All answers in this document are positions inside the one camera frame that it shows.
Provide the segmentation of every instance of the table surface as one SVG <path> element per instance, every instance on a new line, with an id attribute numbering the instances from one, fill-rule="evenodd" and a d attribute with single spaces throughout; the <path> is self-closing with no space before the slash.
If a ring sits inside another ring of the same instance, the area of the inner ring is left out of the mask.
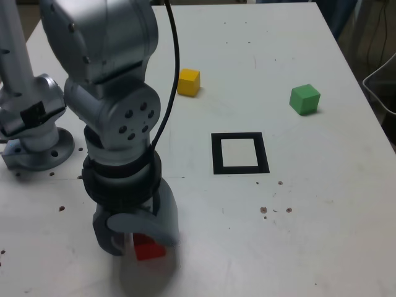
<path id="1" fill-rule="evenodd" d="M 154 10 L 147 83 L 165 110 L 173 44 L 165 8 Z M 173 10 L 181 67 L 200 70 L 202 85 L 176 97 L 157 146 L 178 246 L 145 262 L 100 249 L 77 179 L 84 123 L 67 111 L 57 121 L 75 139 L 67 162 L 20 177 L 0 162 L 2 296 L 395 296 L 396 156 L 316 4 Z M 27 46 L 35 75 L 64 85 L 41 24 Z M 306 117 L 288 104 L 304 84 L 322 94 Z M 270 173 L 213 175 L 214 132 L 262 132 Z"/>

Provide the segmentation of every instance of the silver metal arm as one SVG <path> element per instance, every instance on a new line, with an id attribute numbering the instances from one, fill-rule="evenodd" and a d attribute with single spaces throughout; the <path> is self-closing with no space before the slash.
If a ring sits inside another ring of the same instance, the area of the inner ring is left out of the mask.
<path id="1" fill-rule="evenodd" d="M 74 149 L 70 133 L 57 129 L 66 109 L 62 90 L 49 76 L 33 76 L 15 1 L 0 1 L 0 138 L 10 168 L 46 170 Z"/>
<path id="2" fill-rule="evenodd" d="M 82 179 L 98 203 L 93 226 L 99 245 L 120 256 L 124 233 L 133 232 L 175 244 L 176 203 L 150 146 L 161 106 L 144 83 L 158 43 L 149 0 L 41 0 L 40 10 L 52 50 L 69 74 L 65 101 L 87 124 Z"/>

